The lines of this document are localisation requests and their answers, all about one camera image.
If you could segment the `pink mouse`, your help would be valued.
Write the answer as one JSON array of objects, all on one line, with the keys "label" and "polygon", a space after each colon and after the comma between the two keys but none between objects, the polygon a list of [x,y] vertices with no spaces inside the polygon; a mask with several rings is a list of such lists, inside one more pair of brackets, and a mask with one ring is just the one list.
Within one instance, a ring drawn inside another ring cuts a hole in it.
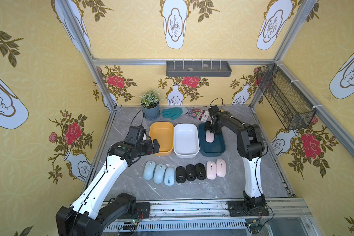
[{"label": "pink mouse", "polygon": [[215,134],[207,130],[206,131],[206,142],[207,143],[213,143],[214,142],[214,138],[215,138]]},{"label": "pink mouse", "polygon": [[224,178],[226,176],[226,162],[223,159],[216,160],[216,175]]},{"label": "pink mouse", "polygon": [[208,161],[206,163],[206,177],[209,180],[216,179],[216,163],[214,161]]}]

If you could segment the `black mouse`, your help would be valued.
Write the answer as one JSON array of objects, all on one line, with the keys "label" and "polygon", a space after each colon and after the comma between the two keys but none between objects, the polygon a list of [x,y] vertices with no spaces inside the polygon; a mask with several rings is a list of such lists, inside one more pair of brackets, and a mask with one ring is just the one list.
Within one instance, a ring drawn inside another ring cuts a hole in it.
[{"label": "black mouse", "polygon": [[176,168],[176,182],[185,183],[186,182],[186,169],[183,166]]},{"label": "black mouse", "polygon": [[196,168],[193,164],[188,164],[186,166],[186,179],[188,181],[194,181],[196,179]]},{"label": "black mouse", "polygon": [[205,180],[207,177],[207,171],[202,163],[198,163],[195,165],[195,170],[196,170],[196,178],[199,180]]}]

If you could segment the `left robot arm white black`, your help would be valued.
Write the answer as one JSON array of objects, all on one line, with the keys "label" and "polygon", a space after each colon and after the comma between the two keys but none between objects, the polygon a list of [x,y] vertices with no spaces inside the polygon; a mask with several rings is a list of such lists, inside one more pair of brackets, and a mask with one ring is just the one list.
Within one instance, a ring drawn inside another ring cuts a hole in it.
[{"label": "left robot arm white black", "polygon": [[108,151],[105,164],[87,189],[70,206],[61,207],[56,214],[60,236],[100,236],[116,219],[133,214],[136,198],[122,193],[114,201],[102,206],[110,189],[124,170],[142,156],[158,153],[157,140],[142,140],[134,143],[117,142]]}]

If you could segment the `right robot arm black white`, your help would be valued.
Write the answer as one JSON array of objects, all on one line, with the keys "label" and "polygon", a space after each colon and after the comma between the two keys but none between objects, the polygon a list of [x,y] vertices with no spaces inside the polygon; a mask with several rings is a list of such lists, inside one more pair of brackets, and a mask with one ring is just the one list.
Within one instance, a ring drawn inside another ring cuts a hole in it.
[{"label": "right robot arm black white", "polygon": [[222,127],[227,127],[237,135],[237,151],[243,159],[245,170],[245,188],[243,201],[228,203],[231,216],[269,216],[265,196],[261,186],[261,158],[265,144],[260,127],[235,118],[228,111],[221,111],[217,106],[208,109],[210,121],[205,129],[214,134],[221,134]]}]

